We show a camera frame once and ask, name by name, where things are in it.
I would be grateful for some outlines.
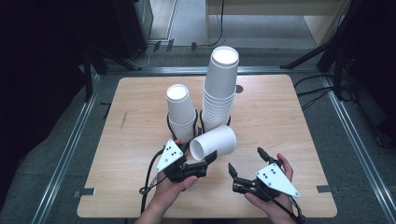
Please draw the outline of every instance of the wooden table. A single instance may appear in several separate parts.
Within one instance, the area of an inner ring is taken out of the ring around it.
[[[81,196],[80,217],[139,217],[142,196],[138,191],[149,163],[172,136],[166,125],[166,90],[176,83],[186,85],[200,111],[204,80],[126,77],[120,81],[85,185],[95,188],[95,194]],[[230,125],[237,137],[236,151],[210,164],[207,176],[182,192],[165,217],[265,217],[242,194],[232,191],[227,166],[230,162],[240,177],[255,178],[255,172],[267,165],[257,147],[271,156],[280,152],[288,158],[294,169],[293,184],[301,194],[296,200],[305,216],[334,217],[332,194],[317,190],[328,183],[290,78],[239,76],[237,84],[244,90],[234,98]]]

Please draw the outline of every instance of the stack of paper cups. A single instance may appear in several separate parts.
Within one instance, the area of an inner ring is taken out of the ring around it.
[[[169,125],[177,139],[190,142],[194,138],[196,113],[189,90],[182,84],[175,84],[166,92],[169,110]]]
[[[210,57],[204,83],[202,123],[205,132],[230,119],[235,96],[239,55],[230,47],[215,48]]]

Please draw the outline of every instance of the metal frame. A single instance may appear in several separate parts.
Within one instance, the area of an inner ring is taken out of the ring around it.
[[[324,77],[323,85],[325,87],[330,87],[332,86],[332,81],[328,77]],[[361,163],[361,167],[364,173],[366,173],[367,175],[367,179],[369,180],[373,188],[375,196],[378,199],[378,202],[381,205],[382,210],[384,211],[385,216],[388,219],[388,222],[396,223],[395,202],[390,194],[388,187],[382,179],[381,174],[376,169],[375,163],[371,159],[367,148],[361,141],[360,135],[356,130],[351,118],[349,117],[344,103],[342,101],[339,101],[337,96],[332,91],[329,92],[329,97],[332,101],[332,105],[334,106],[335,111],[337,112],[338,117],[341,120],[341,123],[344,126],[344,129],[346,130],[349,141],[352,144],[353,149],[355,150],[356,156]]]
[[[73,154],[76,149],[76,145],[78,143],[79,137],[81,136],[82,130],[84,129],[85,123],[87,122],[88,116],[91,113],[91,109],[97,95],[97,89],[98,89],[97,87],[99,86],[99,84],[100,84],[100,77],[99,75],[96,75],[92,85],[96,91],[93,92],[92,97],[82,107],[76,125],[72,133],[70,134],[66,147],[64,148],[64,152],[61,158],[59,159],[58,165],[56,166],[52,178],[50,179],[46,187],[46,191],[40,202],[40,205],[38,206],[35,212],[35,216],[32,220],[33,224],[46,222],[52,204],[62,184],[62,181],[64,180],[64,175],[66,174],[70,161],[73,158]]]
[[[157,76],[203,76],[206,74],[207,67],[152,67],[146,68],[140,71],[126,71],[125,68],[116,65],[109,65],[111,74],[123,74],[126,77],[157,77]],[[266,75],[266,74],[320,74],[318,69],[314,66],[312,67],[302,67],[290,69],[280,69],[278,66],[240,66],[238,68],[238,75]],[[100,78],[98,75],[95,76],[93,81],[93,88],[95,91],[91,99],[86,102],[81,110],[78,117],[78,121],[67,145],[64,149],[64,153],[59,160],[58,166],[46,188],[46,192],[42,198],[40,205],[37,208],[35,217],[32,223],[45,223],[47,216],[52,207],[53,201],[62,184],[65,172],[68,165],[73,157],[74,150],[76,148],[78,139],[82,133],[88,116],[91,113],[92,105],[95,101],[98,86],[100,84]],[[332,86],[332,82],[328,77],[323,78],[323,85],[325,87]],[[387,217],[389,223],[396,223],[396,206],[395,202],[389,192],[389,189],[385,185],[380,173],[375,167],[375,164],[371,160],[371,157],[364,146],[358,131],[356,130],[351,118],[349,117],[343,102],[338,101],[337,97],[333,92],[329,92],[329,97],[332,101],[332,105],[341,120],[348,138],[355,150],[355,153],[361,163],[364,173],[366,173],[367,178],[373,188],[373,191]]]

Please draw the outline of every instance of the human hand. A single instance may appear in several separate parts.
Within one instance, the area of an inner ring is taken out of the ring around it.
[[[293,169],[291,168],[288,160],[280,153],[278,153],[277,158],[283,162],[283,168],[285,170],[285,176],[291,182],[293,177]],[[256,207],[260,208],[263,212],[265,212],[268,217],[271,219],[272,223],[277,224],[287,224],[287,223],[295,223],[293,219],[282,210],[279,206],[277,206],[274,202],[265,202],[258,198],[256,195],[252,193],[246,193],[245,198],[254,204]],[[280,194],[276,197],[276,200],[281,203],[285,208],[292,212],[292,205],[289,200],[289,197],[285,194]]]
[[[180,183],[170,181],[163,172],[157,177],[157,186],[148,207],[136,223],[154,224],[161,223],[163,215],[172,206],[181,191],[184,191],[197,182],[198,177],[192,175]]]

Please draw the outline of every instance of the wire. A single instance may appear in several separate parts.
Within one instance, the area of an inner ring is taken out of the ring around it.
[[[222,3],[221,3],[220,36],[219,36],[219,39],[213,44],[205,45],[206,47],[213,47],[213,46],[217,45],[219,43],[219,41],[221,40],[222,32],[223,32],[223,22],[222,22],[223,15],[224,15],[224,0],[222,0]]]
[[[323,88],[319,88],[319,89],[312,90],[312,91],[304,91],[304,92],[297,93],[297,96],[300,97],[300,96],[304,96],[304,95],[309,95],[309,94],[312,94],[317,91],[327,91],[327,90],[332,91],[332,89],[333,89],[333,87],[323,87]]]
[[[271,202],[273,202],[278,207],[280,207],[283,211],[285,211],[295,222],[297,222],[299,224],[303,224],[304,223],[304,217],[301,215],[301,209],[300,209],[300,206],[297,203],[293,203],[293,205],[296,206],[297,210],[300,210],[300,213],[298,214],[298,216],[294,215],[294,213],[292,213],[289,209],[287,209],[285,206],[283,206],[283,204],[281,204],[280,202],[275,200],[273,197],[271,197],[269,194],[267,194],[267,192],[265,192],[265,190],[262,190],[262,193],[267,198],[269,198],[271,200]]]
[[[149,188],[149,174],[151,172],[152,165],[154,164],[154,162],[157,159],[157,157],[159,157],[161,154],[163,154],[163,150],[164,149],[165,149],[165,147],[163,147],[163,149],[161,149],[160,151],[157,152],[157,154],[155,154],[155,156],[152,158],[152,160],[151,160],[151,162],[150,162],[150,164],[148,166],[148,173],[146,175],[145,187],[143,187],[142,189],[139,190],[139,192],[141,194],[143,194],[142,206],[140,207],[140,213],[143,213],[145,211],[145,209],[146,209],[146,200],[147,200],[148,193],[149,193],[149,190],[150,190],[150,188]]]
[[[306,110],[306,109],[307,109],[309,106],[311,106],[316,100],[322,98],[326,93],[329,93],[329,92],[330,92],[330,90],[326,90],[326,91],[323,92],[319,97],[317,97],[317,98],[315,98],[315,99],[309,101],[309,102],[306,103],[305,105],[303,105],[303,106],[301,107],[301,109],[302,109],[302,110]]]
[[[167,176],[165,176],[162,180],[160,180],[160,182],[157,182],[157,184],[153,185],[151,188],[154,188],[155,186],[161,184],[166,178]]]
[[[137,63],[133,63],[133,62],[132,62],[133,60],[136,60],[136,59],[140,56],[140,53],[139,53],[139,55],[138,55],[137,57],[135,57],[134,59],[128,61],[128,63],[130,63],[130,64],[132,64],[132,65],[134,65],[134,66],[136,66],[136,67],[141,67],[141,68],[142,68],[142,67],[146,67],[147,65],[149,65],[149,54],[148,54],[148,50],[151,49],[151,48],[153,48],[153,47],[154,47],[154,46],[148,46],[148,47],[146,48],[146,50],[145,50],[146,56],[147,56],[147,58],[148,58],[148,61],[147,61],[145,64],[139,65],[139,64],[137,64]]]
[[[297,204],[297,202],[294,200],[294,198],[291,197],[290,195],[289,195],[289,200],[291,201],[291,204],[297,209],[297,214],[298,214],[297,217],[301,220],[301,222],[304,223],[304,216],[303,216],[303,213],[301,211],[300,205]]]
[[[332,75],[317,75],[317,76],[312,76],[312,77],[305,77],[305,78],[302,78],[301,80],[299,80],[298,82],[296,82],[296,84],[294,84],[294,89],[295,89],[295,88],[298,86],[298,84],[300,84],[301,82],[306,81],[306,80],[311,79],[311,78],[314,78],[314,77],[334,77],[334,76],[332,76]]]

